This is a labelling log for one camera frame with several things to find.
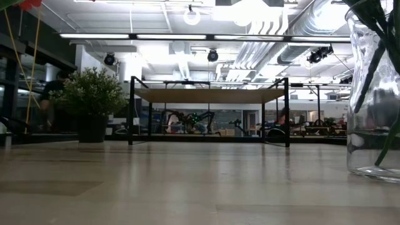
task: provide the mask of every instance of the ceiling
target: ceiling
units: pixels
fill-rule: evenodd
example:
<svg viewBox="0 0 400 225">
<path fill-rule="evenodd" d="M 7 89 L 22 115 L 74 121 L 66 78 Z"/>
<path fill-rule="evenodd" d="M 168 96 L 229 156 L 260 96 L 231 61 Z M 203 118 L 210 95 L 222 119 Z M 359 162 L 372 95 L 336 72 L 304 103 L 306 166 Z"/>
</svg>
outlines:
<svg viewBox="0 0 400 225">
<path fill-rule="evenodd" d="M 286 9 L 289 25 L 291 21 L 302 12 L 311 0 L 297 0 L 298 5 Z M 60 33 L 184 33 L 184 34 L 248 34 L 251 32 L 251 25 L 238 26 L 234 21 L 216 21 L 215 0 L 203 1 L 201 7 L 194 6 L 200 12 L 200 22 L 194 26 L 184 20 L 184 13 L 187 6 L 160 4 L 101 4 L 95 2 L 74 2 L 74 0 L 43 0 L 42 20 Z M 30 11 L 37 15 L 37 9 Z M 349 35 L 349 29 L 345 25 L 344 17 L 332 19 L 341 22 L 341 27 L 333 34 Z M 172 41 L 91 41 L 82 42 L 99 57 L 105 55 L 100 49 L 112 46 L 136 46 L 137 52 L 143 59 L 143 74 L 149 79 L 165 79 L 176 71 L 179 71 L 179 58 L 169 53 L 169 45 Z M 187 56 L 187 66 L 190 71 L 211 71 L 216 72 L 218 64 L 232 64 L 244 46 L 243 42 L 207 42 L 188 41 L 190 47 L 206 47 L 207 52 L 196 52 Z M 207 55 L 210 48 L 215 48 L 219 54 L 217 62 L 208 62 Z M 273 48 L 265 52 L 264 58 L 272 54 Z M 261 82 L 271 82 L 275 78 L 289 77 L 290 82 L 309 81 L 318 83 L 338 83 L 340 78 L 349 76 L 349 69 L 354 67 L 353 54 L 350 44 L 333 45 L 335 55 L 329 55 L 319 64 L 310 65 L 306 62 L 309 51 L 304 52 L 296 60 L 288 65 L 274 64 L 272 70 L 265 69 L 269 62 L 262 61 L 254 68 L 253 74 L 259 74 L 261 68 L 270 71 L 259 74 Z M 255 57 L 257 48 L 254 47 L 250 58 Z M 222 71 L 226 75 L 229 68 Z"/>
</svg>

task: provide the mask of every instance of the person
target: person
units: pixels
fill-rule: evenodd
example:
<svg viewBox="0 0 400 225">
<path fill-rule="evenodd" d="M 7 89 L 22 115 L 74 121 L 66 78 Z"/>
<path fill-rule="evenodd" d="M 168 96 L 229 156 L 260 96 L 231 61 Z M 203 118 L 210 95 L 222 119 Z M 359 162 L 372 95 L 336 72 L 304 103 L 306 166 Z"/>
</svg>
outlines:
<svg viewBox="0 0 400 225">
<path fill-rule="evenodd" d="M 50 103 L 50 92 L 51 91 L 62 91 L 64 89 L 64 83 L 69 79 L 69 73 L 66 71 L 60 71 L 57 74 L 55 81 L 50 81 L 46 84 L 43 94 L 40 98 L 41 112 L 43 121 L 43 130 L 48 131 L 49 121 L 48 114 L 51 107 Z M 51 124 L 52 132 L 71 132 L 73 131 L 73 118 L 64 109 L 59 106 L 54 107 L 54 119 Z"/>
</svg>

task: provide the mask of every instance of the white ceiling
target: white ceiling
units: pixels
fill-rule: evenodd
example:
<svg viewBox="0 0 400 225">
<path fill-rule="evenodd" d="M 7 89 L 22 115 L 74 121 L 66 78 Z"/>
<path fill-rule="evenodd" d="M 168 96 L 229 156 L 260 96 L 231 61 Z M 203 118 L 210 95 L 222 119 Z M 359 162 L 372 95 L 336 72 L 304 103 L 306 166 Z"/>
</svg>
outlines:
<svg viewBox="0 0 400 225">
<path fill-rule="evenodd" d="M 298 7 L 289 10 L 289 21 L 309 4 L 311 0 L 297 0 Z M 209 15 L 213 11 L 214 1 L 205 1 L 205 7 L 201 10 L 201 20 L 195 25 L 184 22 L 183 14 L 186 6 L 166 6 L 167 18 L 163 14 L 161 6 L 124 4 L 98 4 L 81 3 L 73 0 L 43 0 L 46 7 L 42 7 L 42 19 L 60 33 L 203 33 L 203 34 L 245 34 L 250 26 L 237 26 L 232 21 L 214 21 Z M 336 34 L 348 35 L 347 26 L 336 31 Z M 168 45 L 170 41 L 92 41 L 92 46 L 136 46 L 139 53 L 147 62 L 143 73 L 147 78 L 152 74 L 172 74 L 178 70 L 177 59 L 169 55 Z M 242 42 L 190 42 L 190 46 L 204 46 L 216 48 L 219 53 L 219 61 L 234 61 L 242 48 Z M 351 47 L 349 44 L 333 46 L 335 54 L 347 66 L 354 67 Z M 188 66 L 190 70 L 213 71 L 217 63 L 208 63 L 207 54 L 189 56 Z M 304 58 L 298 63 L 289 66 L 284 72 L 292 82 L 309 81 L 310 71 L 314 80 L 326 77 L 326 82 L 332 81 L 334 75 L 346 71 L 346 66 L 331 55 L 320 64 L 309 69 L 305 66 Z"/>
</svg>

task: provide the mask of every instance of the cable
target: cable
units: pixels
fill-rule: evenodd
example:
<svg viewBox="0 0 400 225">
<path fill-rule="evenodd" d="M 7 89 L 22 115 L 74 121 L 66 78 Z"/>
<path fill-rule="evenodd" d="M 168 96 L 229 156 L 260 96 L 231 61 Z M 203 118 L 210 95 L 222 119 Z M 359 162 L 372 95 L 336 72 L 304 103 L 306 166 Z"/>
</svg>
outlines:
<svg viewBox="0 0 400 225">
<path fill-rule="evenodd" d="M 33 52 L 33 63 L 32 63 L 32 73 L 31 73 L 31 83 L 29 84 L 29 100 L 27 102 L 27 110 L 26 110 L 26 124 L 29 122 L 29 109 L 31 107 L 31 99 L 34 98 L 32 95 L 32 83 L 33 83 L 33 76 L 35 72 L 35 62 L 36 62 L 36 53 L 38 52 L 38 40 L 39 40 L 39 30 L 40 30 L 40 18 L 41 18 L 41 9 L 40 6 L 37 12 L 37 28 L 36 28 L 36 40 L 35 40 L 35 48 Z"/>
<path fill-rule="evenodd" d="M 343 64 L 343 66 L 345 66 L 345 67 L 351 72 L 352 75 L 354 75 L 354 73 L 351 71 L 351 69 L 348 68 L 348 67 L 339 59 L 339 57 L 338 57 L 336 54 L 333 53 L 333 55 L 337 58 L 337 60 L 339 60 L 339 61 Z"/>
<path fill-rule="evenodd" d="M 13 36 L 13 32 L 11 31 L 10 21 L 9 21 L 8 14 L 7 14 L 7 9 L 4 10 L 4 14 L 5 14 L 5 16 L 6 16 L 8 31 L 9 31 L 9 33 L 10 33 L 11 43 L 12 43 L 12 46 L 13 46 L 13 48 L 14 48 L 14 52 L 15 52 L 15 55 L 16 55 L 16 58 L 17 58 L 17 62 L 18 62 L 19 68 L 20 68 L 20 70 L 21 70 L 21 72 L 22 72 L 22 75 L 24 75 L 24 80 L 25 80 L 26 86 L 27 86 L 28 89 L 29 89 L 29 94 L 31 94 L 32 88 L 29 87 L 28 79 L 26 78 L 23 65 L 21 64 L 21 60 L 19 60 L 19 55 L 18 55 L 18 52 L 17 52 L 17 47 L 16 47 L 15 42 L 14 42 L 14 36 Z M 40 109 L 40 105 L 39 105 L 38 101 L 37 101 L 35 98 L 34 98 L 34 101 L 35 101 L 37 107 Z"/>
</svg>

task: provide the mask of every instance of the glass vase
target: glass vase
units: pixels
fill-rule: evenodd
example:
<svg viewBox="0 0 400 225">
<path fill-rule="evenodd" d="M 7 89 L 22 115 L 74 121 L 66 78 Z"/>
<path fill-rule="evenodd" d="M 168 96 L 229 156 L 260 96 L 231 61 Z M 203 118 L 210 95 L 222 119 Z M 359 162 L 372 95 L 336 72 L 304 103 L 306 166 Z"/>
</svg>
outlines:
<svg viewBox="0 0 400 225">
<path fill-rule="evenodd" d="M 400 183 L 400 136 L 391 141 L 386 154 L 383 152 L 398 117 L 400 76 L 386 50 L 375 72 L 368 74 L 380 38 L 352 11 L 346 14 L 346 21 L 355 62 L 347 112 L 347 168 L 362 176 Z"/>
</svg>

